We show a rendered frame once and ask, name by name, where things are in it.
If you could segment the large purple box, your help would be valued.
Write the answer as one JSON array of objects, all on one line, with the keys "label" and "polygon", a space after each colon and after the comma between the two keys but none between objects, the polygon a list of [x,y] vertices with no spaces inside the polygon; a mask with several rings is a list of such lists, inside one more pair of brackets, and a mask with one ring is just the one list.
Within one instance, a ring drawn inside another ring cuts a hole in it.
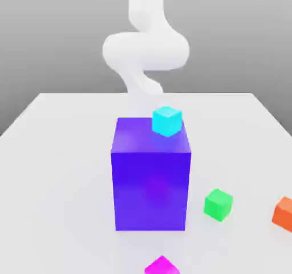
[{"label": "large purple box", "polygon": [[185,128],[164,137],[151,118],[119,117],[111,148],[116,230],[185,230],[190,165]]}]

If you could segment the small orange cube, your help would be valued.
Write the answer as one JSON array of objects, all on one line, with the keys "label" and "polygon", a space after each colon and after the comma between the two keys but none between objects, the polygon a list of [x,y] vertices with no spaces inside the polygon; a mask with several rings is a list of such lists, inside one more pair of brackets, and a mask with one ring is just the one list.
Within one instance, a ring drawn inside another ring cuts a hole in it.
[{"label": "small orange cube", "polygon": [[281,198],[275,206],[272,222],[292,232],[292,199]]}]

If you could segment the small green cube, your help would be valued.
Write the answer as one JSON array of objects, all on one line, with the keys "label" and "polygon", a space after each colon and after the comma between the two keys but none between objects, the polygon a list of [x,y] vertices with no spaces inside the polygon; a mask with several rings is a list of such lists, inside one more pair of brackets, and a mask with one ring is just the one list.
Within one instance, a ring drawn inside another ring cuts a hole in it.
[{"label": "small green cube", "polygon": [[231,212],[233,197],[228,193],[214,189],[205,197],[204,213],[222,222]]}]

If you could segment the small cyan cube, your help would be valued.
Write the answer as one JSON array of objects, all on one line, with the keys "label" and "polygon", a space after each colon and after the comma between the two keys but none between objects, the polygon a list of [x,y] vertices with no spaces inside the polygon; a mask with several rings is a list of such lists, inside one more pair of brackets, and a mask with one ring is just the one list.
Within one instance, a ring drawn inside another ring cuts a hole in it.
[{"label": "small cyan cube", "polygon": [[152,113],[152,130],[162,136],[171,137],[182,128],[181,110],[164,106]]}]

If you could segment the small magenta cube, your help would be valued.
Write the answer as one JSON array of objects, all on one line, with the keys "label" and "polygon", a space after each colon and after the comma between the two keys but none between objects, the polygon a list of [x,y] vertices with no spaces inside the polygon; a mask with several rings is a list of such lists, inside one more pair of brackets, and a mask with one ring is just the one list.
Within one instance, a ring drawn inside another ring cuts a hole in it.
[{"label": "small magenta cube", "polygon": [[145,268],[144,274],[180,274],[180,271],[165,256],[160,256]]}]

